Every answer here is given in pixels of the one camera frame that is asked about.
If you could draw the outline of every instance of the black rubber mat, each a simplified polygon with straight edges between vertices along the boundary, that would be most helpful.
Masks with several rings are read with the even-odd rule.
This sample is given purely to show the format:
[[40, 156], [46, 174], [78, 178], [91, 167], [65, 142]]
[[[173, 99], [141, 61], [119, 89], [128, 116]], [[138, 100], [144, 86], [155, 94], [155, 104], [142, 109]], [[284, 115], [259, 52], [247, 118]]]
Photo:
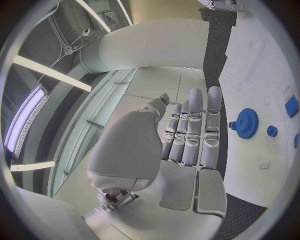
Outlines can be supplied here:
[[[226, 62], [226, 49], [232, 26], [236, 25], [237, 13], [209, 10], [209, 33], [203, 62], [203, 72], [207, 90], [219, 86], [219, 77]], [[224, 100], [221, 105], [220, 148], [217, 170], [225, 177], [228, 153], [228, 126]], [[261, 214], [265, 207], [258, 206], [227, 194], [227, 213], [224, 223], [215, 240], [231, 240], [247, 229]]]

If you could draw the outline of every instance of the blue object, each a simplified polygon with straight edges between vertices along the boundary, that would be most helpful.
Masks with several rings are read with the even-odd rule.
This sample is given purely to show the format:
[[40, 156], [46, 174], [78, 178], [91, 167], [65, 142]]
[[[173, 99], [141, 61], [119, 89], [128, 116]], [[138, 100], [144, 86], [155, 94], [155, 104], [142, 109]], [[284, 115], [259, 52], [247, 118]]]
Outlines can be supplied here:
[[295, 139], [294, 139], [294, 147], [298, 147], [298, 142], [299, 142], [299, 133], [295, 136]]
[[299, 105], [298, 105], [298, 101], [295, 97], [295, 95], [293, 95], [290, 100], [288, 100], [288, 102], [285, 104], [285, 109], [287, 114], [292, 118], [293, 116], [295, 116], [296, 113], [298, 113], [299, 111]]
[[266, 133], [270, 136], [270, 137], [276, 137], [278, 134], [278, 129], [275, 126], [269, 126], [266, 130]]
[[228, 124], [228, 127], [232, 130], [237, 130], [237, 122], [236, 121], [231, 121], [229, 124]]
[[259, 117], [250, 108], [245, 108], [237, 117], [236, 122], [231, 121], [228, 125], [232, 130], [236, 130], [237, 135], [242, 139], [249, 139], [254, 136], [259, 127]]

